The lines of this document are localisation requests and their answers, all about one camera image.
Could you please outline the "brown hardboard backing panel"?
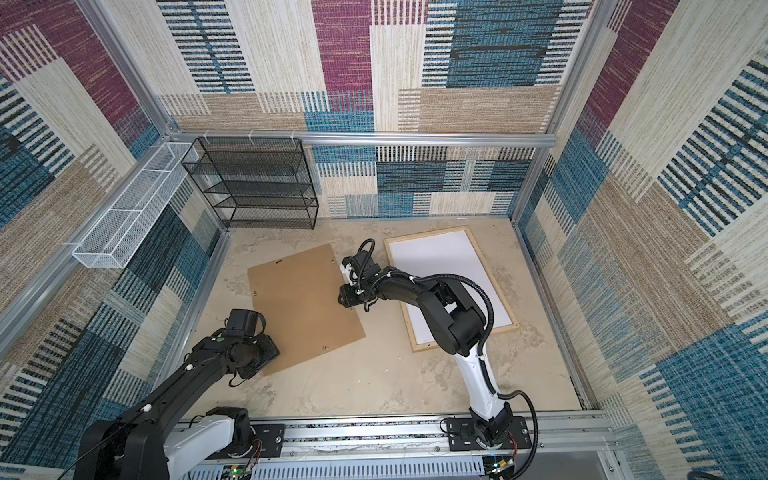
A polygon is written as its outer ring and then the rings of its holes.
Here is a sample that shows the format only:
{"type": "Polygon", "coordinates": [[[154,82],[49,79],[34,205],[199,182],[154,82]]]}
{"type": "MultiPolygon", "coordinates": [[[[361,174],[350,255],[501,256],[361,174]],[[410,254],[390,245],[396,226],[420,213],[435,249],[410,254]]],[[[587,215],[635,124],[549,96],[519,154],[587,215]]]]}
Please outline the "brown hardboard backing panel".
{"type": "Polygon", "coordinates": [[[332,246],[325,244],[247,271],[253,309],[280,350],[265,367],[276,374],[365,337],[354,309],[338,303],[346,283],[332,246]]]}

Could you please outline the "colour landscape photo underneath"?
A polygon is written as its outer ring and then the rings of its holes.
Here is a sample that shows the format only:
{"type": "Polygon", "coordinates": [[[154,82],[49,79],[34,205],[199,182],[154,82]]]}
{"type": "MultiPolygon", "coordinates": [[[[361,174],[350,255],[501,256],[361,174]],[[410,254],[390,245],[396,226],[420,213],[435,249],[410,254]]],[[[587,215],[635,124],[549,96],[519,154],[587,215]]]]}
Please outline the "colour landscape photo underneath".
{"type": "Polygon", "coordinates": [[[469,278],[490,297],[497,332],[517,330],[517,321],[490,263],[467,226],[400,236],[385,241],[390,264],[415,276],[451,273],[469,278]]]}

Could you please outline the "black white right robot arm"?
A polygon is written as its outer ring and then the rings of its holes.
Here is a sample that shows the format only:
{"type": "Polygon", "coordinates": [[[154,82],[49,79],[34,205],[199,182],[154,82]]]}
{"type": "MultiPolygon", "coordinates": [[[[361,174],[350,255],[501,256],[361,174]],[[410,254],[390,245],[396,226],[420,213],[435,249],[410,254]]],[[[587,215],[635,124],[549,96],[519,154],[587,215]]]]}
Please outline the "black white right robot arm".
{"type": "Polygon", "coordinates": [[[501,392],[493,376],[486,342],[493,329],[494,310],[485,291],[460,275],[416,277],[397,269],[359,278],[339,289],[338,302],[346,308],[362,305],[368,309],[377,300],[395,300],[420,310],[433,340],[459,367],[478,443],[496,449],[508,440],[513,422],[509,401],[522,392],[501,392]]]}

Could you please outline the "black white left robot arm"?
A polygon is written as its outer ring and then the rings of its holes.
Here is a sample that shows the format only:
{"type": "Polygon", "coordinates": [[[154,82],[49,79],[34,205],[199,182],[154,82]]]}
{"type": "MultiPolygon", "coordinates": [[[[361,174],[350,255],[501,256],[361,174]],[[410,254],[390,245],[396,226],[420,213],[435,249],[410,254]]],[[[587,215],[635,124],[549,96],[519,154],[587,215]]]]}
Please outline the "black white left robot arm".
{"type": "Polygon", "coordinates": [[[272,338],[214,332],[192,349],[147,398],[115,420],[96,421],[82,435],[76,479],[181,479],[215,453],[235,458],[255,452],[248,412],[223,407],[183,432],[174,428],[194,403],[224,376],[253,378],[280,355],[272,338]]]}

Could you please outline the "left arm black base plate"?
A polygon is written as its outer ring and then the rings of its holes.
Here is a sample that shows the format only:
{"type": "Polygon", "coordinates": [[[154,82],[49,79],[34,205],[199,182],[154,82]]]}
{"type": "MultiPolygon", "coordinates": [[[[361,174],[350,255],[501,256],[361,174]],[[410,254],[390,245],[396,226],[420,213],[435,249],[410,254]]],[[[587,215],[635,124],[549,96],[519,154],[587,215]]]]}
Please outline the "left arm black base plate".
{"type": "Polygon", "coordinates": [[[254,439],[252,448],[244,454],[216,452],[208,460],[255,460],[256,458],[279,458],[282,453],[286,425],[282,423],[252,424],[254,439]]]}

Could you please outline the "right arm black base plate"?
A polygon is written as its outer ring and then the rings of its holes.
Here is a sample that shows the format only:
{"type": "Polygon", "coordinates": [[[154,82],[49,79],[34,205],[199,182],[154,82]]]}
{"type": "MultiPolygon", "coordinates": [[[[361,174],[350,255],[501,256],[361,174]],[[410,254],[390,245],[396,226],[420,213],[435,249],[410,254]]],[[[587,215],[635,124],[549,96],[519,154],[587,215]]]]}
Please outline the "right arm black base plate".
{"type": "Polygon", "coordinates": [[[494,446],[484,446],[475,436],[474,422],[470,417],[444,417],[439,422],[441,432],[447,436],[451,452],[472,450],[524,450],[533,445],[533,429],[522,416],[514,416],[511,424],[494,446]]]}

